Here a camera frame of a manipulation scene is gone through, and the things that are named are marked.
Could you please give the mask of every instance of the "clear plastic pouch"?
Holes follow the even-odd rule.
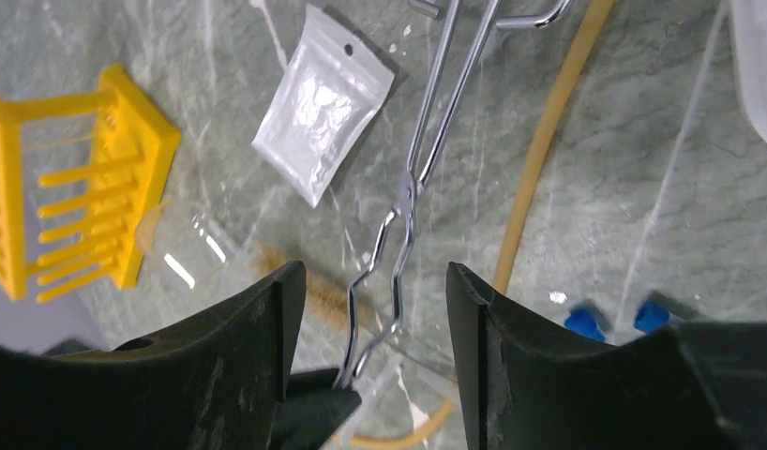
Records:
[[[307,5],[301,40],[252,145],[315,207],[394,78],[361,39]]]

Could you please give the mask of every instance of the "gray table surface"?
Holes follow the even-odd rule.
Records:
[[[457,73],[481,1],[459,20],[447,73]],[[505,2],[532,12],[544,2]],[[446,151],[419,204],[405,277],[406,329],[452,356],[444,305],[450,261],[492,275],[524,157],[587,1],[544,30],[506,39],[470,79]],[[209,207],[245,250],[287,248],[344,283],[371,246],[414,130],[440,26],[405,1],[319,2],[373,42],[397,89],[314,210],[250,147],[305,17],[304,0],[1,0],[0,95],[48,97],[96,87],[114,62],[182,130],[166,195]],[[524,232],[509,295],[562,321],[591,299],[620,343],[643,295],[663,290],[719,321],[767,321],[767,144],[738,103],[729,27],[722,30],[699,112],[672,166],[715,0],[620,2],[555,139]],[[446,102],[449,82],[439,95]],[[435,132],[436,121],[430,131]],[[74,156],[28,156],[32,176]],[[661,190],[663,180],[666,187]],[[550,293],[564,293],[562,305]],[[368,295],[385,310],[385,276]],[[106,281],[81,296],[111,345],[181,320],[218,299],[182,298],[144,267],[139,287]],[[336,364],[344,336],[307,315],[295,365]],[[377,355],[370,383],[392,353]],[[361,429],[409,432],[441,397],[405,364]],[[423,445],[465,448],[460,415]]]

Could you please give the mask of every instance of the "brown bristle brush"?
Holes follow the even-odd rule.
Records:
[[[254,270],[258,277],[266,277],[284,263],[296,258],[278,247],[257,243],[258,258]],[[307,265],[307,309],[331,327],[348,331],[348,294],[337,283],[312,271]],[[363,327],[370,324],[372,308],[359,301],[359,322]]]

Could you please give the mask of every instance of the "yellow test tube rack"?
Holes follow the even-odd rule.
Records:
[[[90,160],[82,167],[44,173],[42,188],[85,182],[83,195],[41,206],[40,218],[82,210],[82,218],[38,236],[50,244],[76,242],[25,258],[22,123],[95,113]],[[162,196],[179,131],[118,65],[104,70],[96,92],[26,101],[0,99],[0,286],[13,301],[27,295],[31,277],[49,289],[39,303],[108,276],[119,289],[133,287],[143,255],[133,232]]]

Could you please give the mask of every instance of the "blue cap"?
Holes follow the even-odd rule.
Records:
[[[651,333],[670,321],[670,313],[657,303],[646,301],[635,316],[635,328],[643,333]]]
[[[596,323],[594,314],[587,308],[580,307],[573,309],[571,314],[568,315],[568,319],[563,323],[566,329],[571,330],[579,335],[583,335],[586,338],[605,341],[604,335],[599,330],[599,325]]]

